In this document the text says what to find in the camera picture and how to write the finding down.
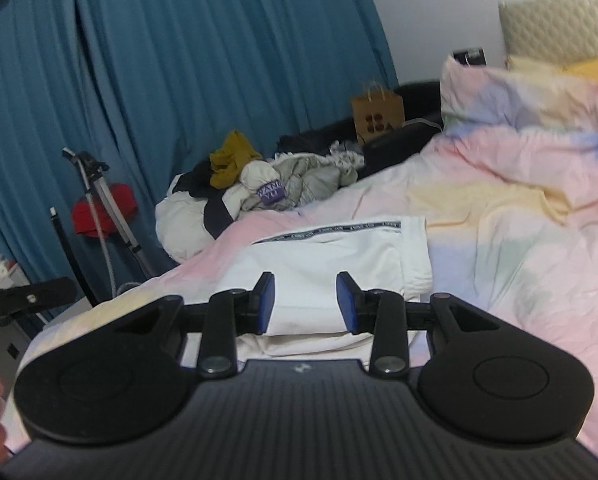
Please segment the tissue box on table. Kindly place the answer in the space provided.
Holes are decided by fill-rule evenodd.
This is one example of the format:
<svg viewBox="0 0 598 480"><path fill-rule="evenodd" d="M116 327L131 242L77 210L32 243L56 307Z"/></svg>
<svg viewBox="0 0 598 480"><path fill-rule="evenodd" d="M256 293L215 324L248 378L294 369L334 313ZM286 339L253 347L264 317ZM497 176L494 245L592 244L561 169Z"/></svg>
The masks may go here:
<svg viewBox="0 0 598 480"><path fill-rule="evenodd" d="M0 280L2 278L8 278L11 276L11 272L17 266L17 263L14 260L6 258L4 255L0 254Z"/></svg>

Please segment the garment steamer on stand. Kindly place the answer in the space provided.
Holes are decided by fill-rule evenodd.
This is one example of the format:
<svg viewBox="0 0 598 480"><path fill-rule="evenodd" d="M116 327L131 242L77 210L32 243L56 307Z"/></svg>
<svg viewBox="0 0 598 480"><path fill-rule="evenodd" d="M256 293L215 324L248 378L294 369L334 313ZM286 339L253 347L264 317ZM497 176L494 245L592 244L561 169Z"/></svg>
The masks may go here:
<svg viewBox="0 0 598 480"><path fill-rule="evenodd" d="M108 273L113 298L135 286L134 282L117 283L108 239L116 234L131 253L142 276L148 280L156 274L148 261L142 244L130 227L130 220L138 211L132 190L125 184L109 184L106 173L109 165L86 151L76 152L63 148L61 156L78 170L84 186L86 211L90 214L95 237L99 240Z"/></svg>

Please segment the beige quilted headboard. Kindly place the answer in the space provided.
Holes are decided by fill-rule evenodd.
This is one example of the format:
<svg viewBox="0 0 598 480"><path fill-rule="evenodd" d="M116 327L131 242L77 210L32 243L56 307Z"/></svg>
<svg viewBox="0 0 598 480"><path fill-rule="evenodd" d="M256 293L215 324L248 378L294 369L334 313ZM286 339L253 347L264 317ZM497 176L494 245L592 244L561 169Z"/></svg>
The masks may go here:
<svg viewBox="0 0 598 480"><path fill-rule="evenodd" d="M598 58L598 0L516 0L498 4L506 53L549 64Z"/></svg>

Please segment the white sweatpants with striped band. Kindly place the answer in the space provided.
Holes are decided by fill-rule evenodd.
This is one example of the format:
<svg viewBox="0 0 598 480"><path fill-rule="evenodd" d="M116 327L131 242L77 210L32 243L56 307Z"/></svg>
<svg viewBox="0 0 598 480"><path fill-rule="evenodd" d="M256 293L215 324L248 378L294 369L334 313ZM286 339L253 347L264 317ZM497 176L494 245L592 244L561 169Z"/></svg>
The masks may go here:
<svg viewBox="0 0 598 480"><path fill-rule="evenodd" d="M240 362L258 359L369 361L372 338L352 335L337 304L337 276L362 289L387 289L418 301L430 292L432 269L421 217L378 217L287 232L245 247L214 278L180 285L188 304L214 292L250 289L260 275L275 278L270 325L262 336L237 340Z"/></svg>

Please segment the black garment on pile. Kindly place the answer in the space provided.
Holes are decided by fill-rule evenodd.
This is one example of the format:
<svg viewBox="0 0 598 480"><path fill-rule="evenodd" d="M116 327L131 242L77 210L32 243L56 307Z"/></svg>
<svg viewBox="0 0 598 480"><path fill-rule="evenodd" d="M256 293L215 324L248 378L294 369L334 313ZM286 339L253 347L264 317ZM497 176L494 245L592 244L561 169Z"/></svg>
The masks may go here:
<svg viewBox="0 0 598 480"><path fill-rule="evenodd" d="M187 193L195 200L201 200L202 224L216 240L235 222L238 212L230 212L226 203L226 191L214 188L211 183L213 170L210 159L203 159L192 170L181 174L173 186L172 192Z"/></svg>

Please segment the red cloth on chair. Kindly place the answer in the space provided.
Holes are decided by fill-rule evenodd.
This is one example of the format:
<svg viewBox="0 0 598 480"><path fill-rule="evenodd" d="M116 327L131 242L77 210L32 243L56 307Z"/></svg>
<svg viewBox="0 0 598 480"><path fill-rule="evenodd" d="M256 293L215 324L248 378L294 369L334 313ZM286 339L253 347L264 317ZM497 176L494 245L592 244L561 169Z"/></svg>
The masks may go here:
<svg viewBox="0 0 598 480"><path fill-rule="evenodd" d="M123 218L128 221L132 220L138 211L138 205L132 189L124 183L113 183L110 185L110 191ZM101 199L94 197L93 204L102 235L107 238L110 234L118 232ZM76 234L87 237L98 237L94 217L85 196L81 197L74 204L71 211L71 222Z"/></svg>

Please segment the blue curtain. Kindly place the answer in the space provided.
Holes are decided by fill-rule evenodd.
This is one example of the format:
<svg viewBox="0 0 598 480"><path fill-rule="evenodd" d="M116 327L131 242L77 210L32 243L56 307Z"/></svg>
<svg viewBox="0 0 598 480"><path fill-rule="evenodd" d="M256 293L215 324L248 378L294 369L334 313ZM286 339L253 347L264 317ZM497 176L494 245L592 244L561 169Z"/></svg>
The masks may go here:
<svg viewBox="0 0 598 480"><path fill-rule="evenodd" d="M239 130L261 153L347 118L396 83L374 0L0 0L0 255L32 281L70 269L49 220L83 185L64 148L134 192L157 273L154 207Z"/></svg>

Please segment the mustard yellow garment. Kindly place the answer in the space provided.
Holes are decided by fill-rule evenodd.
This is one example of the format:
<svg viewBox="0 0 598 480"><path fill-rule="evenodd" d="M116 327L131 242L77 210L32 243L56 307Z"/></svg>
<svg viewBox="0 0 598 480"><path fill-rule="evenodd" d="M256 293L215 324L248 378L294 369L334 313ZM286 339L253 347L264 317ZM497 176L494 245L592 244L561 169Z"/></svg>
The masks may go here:
<svg viewBox="0 0 598 480"><path fill-rule="evenodd" d="M209 156L212 174L210 185L218 190L230 188L239 179L249 162L262 159L262 155L239 130L232 130L222 146Z"/></svg>

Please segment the grey jacket with purple label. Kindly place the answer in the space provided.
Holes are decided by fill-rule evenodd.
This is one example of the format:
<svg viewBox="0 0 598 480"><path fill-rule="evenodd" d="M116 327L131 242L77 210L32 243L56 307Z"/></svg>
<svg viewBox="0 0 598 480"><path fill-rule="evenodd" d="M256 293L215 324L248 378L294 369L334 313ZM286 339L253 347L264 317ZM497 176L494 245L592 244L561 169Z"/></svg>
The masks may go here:
<svg viewBox="0 0 598 480"><path fill-rule="evenodd" d="M239 176L239 183L250 193L241 210L285 211L327 200L339 188L354 184L364 166L364 156L350 151L327 156L280 154L270 162L252 160Z"/></svg>

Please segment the brown paper shopping bag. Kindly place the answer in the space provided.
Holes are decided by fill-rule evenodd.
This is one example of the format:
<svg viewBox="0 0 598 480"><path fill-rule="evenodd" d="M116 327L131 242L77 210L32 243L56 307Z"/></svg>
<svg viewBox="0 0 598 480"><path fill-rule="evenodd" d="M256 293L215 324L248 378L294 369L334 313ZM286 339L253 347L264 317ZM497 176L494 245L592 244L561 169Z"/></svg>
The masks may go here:
<svg viewBox="0 0 598 480"><path fill-rule="evenodd" d="M405 122L402 96L377 81L350 99L357 141L361 145L399 129Z"/></svg>

